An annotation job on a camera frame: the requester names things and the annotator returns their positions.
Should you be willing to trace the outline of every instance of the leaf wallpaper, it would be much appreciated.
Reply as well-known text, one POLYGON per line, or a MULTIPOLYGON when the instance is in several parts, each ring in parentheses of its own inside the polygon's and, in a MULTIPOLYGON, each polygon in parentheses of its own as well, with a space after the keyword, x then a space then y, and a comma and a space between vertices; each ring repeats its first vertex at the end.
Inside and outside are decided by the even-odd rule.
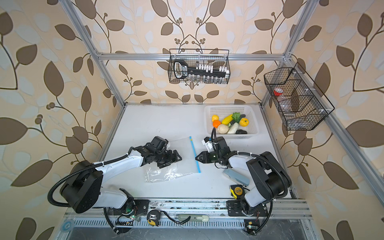
POLYGON ((99 52, 283 53, 305 1, 73 0, 99 52))
MULTIPOLYGON (((292 55, 381 175, 383 11, 382 1, 321 0, 292 55)), ((381 239, 384 209, 327 125, 286 131, 274 104, 266 109, 299 197, 308 201, 324 240, 381 239)))
POLYGON ((57 1, 0 1, 0 37, 1 230, 46 240, 65 212, 47 192, 97 160, 120 106, 57 1))
MULTIPOLYGON (((261 102, 266 92, 263 75, 276 65, 273 61, 232 61, 228 84, 170 83, 168 62, 161 61, 111 60, 107 68, 129 104, 244 104, 261 102)), ((108 89, 104 96, 111 97, 108 89)))

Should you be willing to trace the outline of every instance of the rubber hose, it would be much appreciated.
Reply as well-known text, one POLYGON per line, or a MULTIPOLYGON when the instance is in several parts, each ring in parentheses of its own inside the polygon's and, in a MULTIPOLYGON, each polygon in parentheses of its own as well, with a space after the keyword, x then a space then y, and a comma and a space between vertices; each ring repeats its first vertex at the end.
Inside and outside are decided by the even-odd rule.
POLYGON ((121 157, 118 157, 115 159, 108 160, 108 161, 104 162, 104 164, 98 163, 98 164, 93 164, 93 165, 87 166, 83 169, 80 169, 79 171, 76 171, 74 173, 71 173, 71 174, 63 177, 60 181, 58 181, 55 185, 53 185, 53 187, 49 190, 49 192, 47 194, 48 202, 54 206, 57 206, 57 207, 70 207, 70 205, 68 203, 57 202, 53 199, 53 192, 56 190, 56 188, 58 188, 63 182, 67 181, 69 178, 71 178, 71 177, 73 177, 79 173, 85 172, 85 171, 93 169, 93 168, 101 167, 103 165, 108 165, 108 164, 120 161, 126 157, 128 157, 128 154, 125 154, 124 156, 121 156, 121 157))

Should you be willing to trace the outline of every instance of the black rack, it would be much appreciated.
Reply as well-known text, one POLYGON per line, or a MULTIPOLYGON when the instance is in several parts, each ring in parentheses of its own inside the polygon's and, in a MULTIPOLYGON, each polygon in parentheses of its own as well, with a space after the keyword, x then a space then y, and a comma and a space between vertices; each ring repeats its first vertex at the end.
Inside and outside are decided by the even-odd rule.
POLYGON ((293 68, 278 68, 264 74, 265 86, 287 130, 313 130, 334 110, 331 101, 309 75, 313 86, 308 87, 303 81, 302 69, 296 64, 293 68), (329 106, 324 106, 314 91, 325 97, 329 106))
POLYGON ((170 49, 169 82, 228 84, 228 55, 224 49, 170 49))

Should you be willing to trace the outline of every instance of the white table surface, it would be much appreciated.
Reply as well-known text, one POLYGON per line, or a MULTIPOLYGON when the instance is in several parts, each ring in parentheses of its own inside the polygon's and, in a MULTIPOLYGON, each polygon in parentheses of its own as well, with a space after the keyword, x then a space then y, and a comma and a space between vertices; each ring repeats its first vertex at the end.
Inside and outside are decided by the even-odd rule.
MULTIPOLYGON (((276 158, 260 108, 258 105, 250 106, 255 112, 259 133, 249 139, 226 139, 227 145, 232 151, 255 154, 269 151, 276 158)), ((206 151, 201 143, 201 140, 208 136, 204 126, 204 107, 205 105, 128 105, 105 160, 125 154, 131 146, 143 146, 155 136, 168 141, 192 136, 196 153, 206 151)), ((229 186, 236 183, 223 176, 223 169, 217 169, 214 164, 200 162, 199 167, 201 173, 165 182, 148 183, 144 181, 145 166, 143 166, 121 173, 108 180, 103 186, 124 188, 133 197, 144 198, 231 197, 229 186)), ((237 168, 233 170, 250 179, 251 184, 248 189, 255 186, 249 171, 237 168)))

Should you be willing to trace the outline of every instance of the metal grate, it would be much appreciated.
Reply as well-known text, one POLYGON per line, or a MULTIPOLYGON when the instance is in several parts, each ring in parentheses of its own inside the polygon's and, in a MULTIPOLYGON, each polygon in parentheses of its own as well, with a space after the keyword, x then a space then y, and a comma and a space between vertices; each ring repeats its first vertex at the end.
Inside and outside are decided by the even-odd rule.
MULTIPOLYGON (((127 220, 120 219, 120 222, 129 222, 127 220)), ((82 218, 81 220, 74 221, 75 227, 109 227, 107 221, 101 218, 82 218)), ((132 224, 120 225, 119 227, 137 227, 137 228, 149 228, 152 227, 147 221, 146 218, 141 218, 140 222, 133 221, 132 224)), ((182 228, 233 228, 233 229, 242 229, 244 228, 243 219, 210 219, 208 222, 187 222, 184 225, 179 225, 172 222, 169 219, 161 219, 159 228, 173 228, 173 227, 182 227, 182 228)))
POLYGON ((170 49, 169 82, 228 84, 230 77, 229 50, 170 49))
POLYGON ((327 97, 315 82, 312 88, 308 87, 298 73, 300 70, 295 67, 266 73, 265 86, 286 129, 310 131, 334 110, 334 106, 329 101, 332 107, 324 107, 312 91, 327 97))

